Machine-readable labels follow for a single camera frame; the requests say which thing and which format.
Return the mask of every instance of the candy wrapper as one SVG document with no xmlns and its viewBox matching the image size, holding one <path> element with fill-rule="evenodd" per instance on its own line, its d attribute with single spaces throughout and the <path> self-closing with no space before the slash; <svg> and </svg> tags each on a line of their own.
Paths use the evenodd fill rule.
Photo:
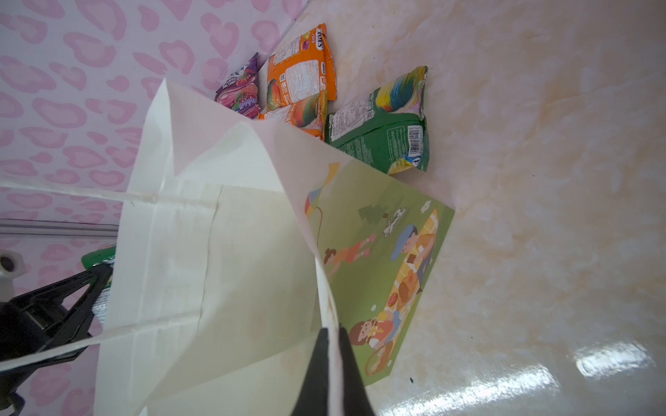
<svg viewBox="0 0 666 416">
<path fill-rule="evenodd" d="M 354 100 L 328 117 L 326 142 L 389 175 L 426 170 L 430 149 L 423 93 L 427 67 Z"/>
<path fill-rule="evenodd" d="M 272 111 L 320 91 L 327 91 L 328 99 L 335 101 L 335 70 L 326 42 L 325 24 L 295 39 L 268 59 L 266 106 Z"/>
<path fill-rule="evenodd" d="M 81 258 L 81 264 L 86 269 L 89 269 L 97 264 L 106 263 L 114 266 L 116 262 L 116 246 L 109 246 L 102 248 L 100 250 L 88 253 Z M 111 282 L 113 278 L 109 279 L 109 282 L 104 286 L 102 293 L 99 294 L 99 297 L 93 304 L 93 313 L 97 317 L 99 323 L 104 327 L 104 323 L 107 320 L 107 311 L 109 308 L 109 296 L 111 293 Z"/>
<path fill-rule="evenodd" d="M 259 119 L 284 121 L 324 141 L 327 112 L 328 97 L 326 91 L 322 91 L 296 104 L 259 114 Z"/>
<path fill-rule="evenodd" d="M 249 118 L 254 118 L 261 110 L 258 99 L 259 81 L 256 76 L 258 56 L 258 53 L 254 54 L 243 68 L 231 74 L 215 96 L 215 101 L 221 105 Z"/>
</svg>

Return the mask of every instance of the green snack packet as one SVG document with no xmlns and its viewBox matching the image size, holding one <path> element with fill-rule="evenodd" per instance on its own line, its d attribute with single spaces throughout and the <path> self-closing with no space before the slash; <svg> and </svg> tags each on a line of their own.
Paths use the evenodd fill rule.
<svg viewBox="0 0 666 416">
<path fill-rule="evenodd" d="M 425 171 L 430 149 L 423 93 L 428 67 L 354 100 L 328 117 L 326 142 L 389 175 Z"/>
<path fill-rule="evenodd" d="M 96 252 L 88 253 L 81 257 L 81 263 L 86 269 L 89 269 L 100 263 L 107 263 L 113 266 L 115 264 L 115 260 L 115 245 L 102 248 Z M 111 280 L 113 280 L 113 277 L 109 279 L 109 282 L 102 290 L 102 293 L 99 294 L 99 297 L 93 304 L 93 314 L 97 317 L 99 323 L 102 324 L 102 327 L 104 327 L 104 322 L 107 320 L 107 307 L 109 304 L 109 292 L 111 291 Z"/>
</svg>

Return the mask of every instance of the marble floor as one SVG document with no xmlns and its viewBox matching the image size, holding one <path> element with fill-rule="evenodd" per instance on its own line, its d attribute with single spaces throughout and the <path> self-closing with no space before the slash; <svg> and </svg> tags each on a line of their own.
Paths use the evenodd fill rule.
<svg viewBox="0 0 666 416">
<path fill-rule="evenodd" d="M 312 0 L 331 110 L 430 68 L 456 209 L 379 415 L 666 413 L 666 3 Z"/>
</svg>

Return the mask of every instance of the purple candy packet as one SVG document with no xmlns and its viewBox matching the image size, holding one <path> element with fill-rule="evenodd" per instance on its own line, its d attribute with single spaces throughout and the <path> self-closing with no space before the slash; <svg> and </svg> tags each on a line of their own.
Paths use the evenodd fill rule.
<svg viewBox="0 0 666 416">
<path fill-rule="evenodd" d="M 258 53 L 254 54 L 243 68 L 231 74 L 215 95 L 215 101 L 249 118 L 254 118 L 261 110 L 256 64 L 258 57 Z"/>
</svg>

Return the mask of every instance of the cartoon picnic illustration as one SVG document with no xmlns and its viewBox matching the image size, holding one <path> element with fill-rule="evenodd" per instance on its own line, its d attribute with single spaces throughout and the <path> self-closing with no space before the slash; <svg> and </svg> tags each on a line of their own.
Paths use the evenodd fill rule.
<svg viewBox="0 0 666 416">
<path fill-rule="evenodd" d="M 454 211 L 355 163 L 321 174 L 304 213 L 368 385 L 391 371 Z"/>
<path fill-rule="evenodd" d="M 334 248 L 327 248 L 326 254 L 324 256 L 324 265 L 327 266 L 328 264 L 333 264 L 333 268 L 327 273 L 327 276 L 331 278 L 331 276 L 333 276 L 338 271 L 338 269 L 340 269 L 340 264 L 342 262 L 351 264 L 361 257 L 369 257 L 370 248 L 368 247 L 365 250 L 362 250 L 362 248 L 366 247 L 368 244 L 374 243 L 375 240 L 377 240 L 377 236 L 372 234 L 370 237 L 359 241 L 350 248 L 340 249 L 339 252 Z"/>
<path fill-rule="evenodd" d="M 352 345 L 365 345 L 375 349 L 365 372 L 374 375 L 385 369 L 406 318 L 411 312 L 416 294 L 422 292 L 426 269 L 432 262 L 439 218 L 433 209 L 426 223 L 417 232 L 416 227 L 405 227 L 398 237 L 391 261 L 402 254 L 405 258 L 391 287 L 384 309 L 374 318 L 354 325 L 349 333 Z"/>
</svg>

